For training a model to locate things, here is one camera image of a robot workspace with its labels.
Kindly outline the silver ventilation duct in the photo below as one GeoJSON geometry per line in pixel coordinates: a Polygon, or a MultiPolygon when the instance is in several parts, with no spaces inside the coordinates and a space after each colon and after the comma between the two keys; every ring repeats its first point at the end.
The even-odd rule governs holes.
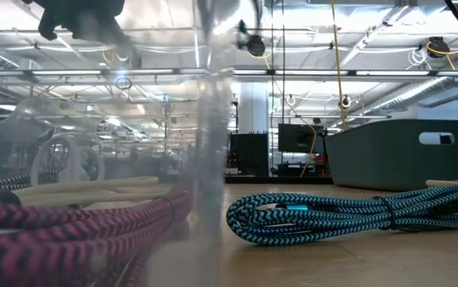
{"type": "Polygon", "coordinates": [[[435,77],[421,83],[406,85],[398,90],[391,92],[380,100],[376,100],[371,105],[357,111],[359,116],[367,116],[381,110],[392,110],[397,108],[406,108],[420,100],[426,99],[445,89],[451,89],[457,86],[456,77],[435,77]]]}

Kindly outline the black cabinet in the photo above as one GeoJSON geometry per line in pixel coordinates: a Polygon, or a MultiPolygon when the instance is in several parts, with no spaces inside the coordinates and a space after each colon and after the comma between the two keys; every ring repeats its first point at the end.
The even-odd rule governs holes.
{"type": "Polygon", "coordinates": [[[268,133],[231,133],[226,167],[242,175],[269,176],[268,133]]]}

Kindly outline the dark room monitor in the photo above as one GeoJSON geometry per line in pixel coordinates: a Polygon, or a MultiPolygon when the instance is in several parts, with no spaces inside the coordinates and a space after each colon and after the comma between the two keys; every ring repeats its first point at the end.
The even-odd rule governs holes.
{"type": "Polygon", "coordinates": [[[324,153],[323,126],[305,124],[278,124],[278,150],[283,152],[324,153]]]}

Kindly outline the clear plastic box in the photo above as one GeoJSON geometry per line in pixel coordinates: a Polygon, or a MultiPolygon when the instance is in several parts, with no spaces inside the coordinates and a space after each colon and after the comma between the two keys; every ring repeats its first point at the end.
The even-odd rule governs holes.
{"type": "Polygon", "coordinates": [[[38,32],[0,0],[0,287],[218,287],[233,27],[245,0],[125,0],[130,43],[38,32]]]}

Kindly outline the white building column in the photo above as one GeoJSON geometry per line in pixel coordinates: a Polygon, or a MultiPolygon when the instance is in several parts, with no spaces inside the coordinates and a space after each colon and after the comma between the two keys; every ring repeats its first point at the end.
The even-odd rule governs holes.
{"type": "Polygon", "coordinates": [[[241,84],[238,108],[238,127],[243,134],[268,130],[268,84],[241,84]]]}

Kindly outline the long overhead light bar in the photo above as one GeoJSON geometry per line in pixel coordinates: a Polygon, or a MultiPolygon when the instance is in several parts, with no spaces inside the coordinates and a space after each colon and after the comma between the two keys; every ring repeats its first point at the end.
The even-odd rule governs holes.
{"type": "MultiPolygon", "coordinates": [[[[458,77],[458,70],[322,70],[322,69],[224,69],[238,77],[250,76],[298,76],[298,77],[458,77]]],[[[136,69],[136,70],[0,70],[0,77],[22,76],[158,76],[158,75],[210,75],[207,69],[136,69]]]]}

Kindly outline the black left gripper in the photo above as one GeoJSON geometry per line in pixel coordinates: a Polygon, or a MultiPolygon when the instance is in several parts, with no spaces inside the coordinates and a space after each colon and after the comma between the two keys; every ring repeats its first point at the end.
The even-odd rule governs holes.
{"type": "Polygon", "coordinates": [[[53,41],[60,26],[73,39],[97,41],[107,45],[128,45],[130,40],[115,17],[123,11],[125,0],[25,0],[44,9],[38,25],[39,34],[53,41]]]}

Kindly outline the teal plastic bin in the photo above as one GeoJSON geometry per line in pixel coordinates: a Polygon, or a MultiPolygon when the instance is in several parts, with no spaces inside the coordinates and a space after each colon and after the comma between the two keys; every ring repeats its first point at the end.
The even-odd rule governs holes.
{"type": "Polygon", "coordinates": [[[458,120],[383,120],[326,138],[334,184],[412,191],[458,180],[458,120]]]}

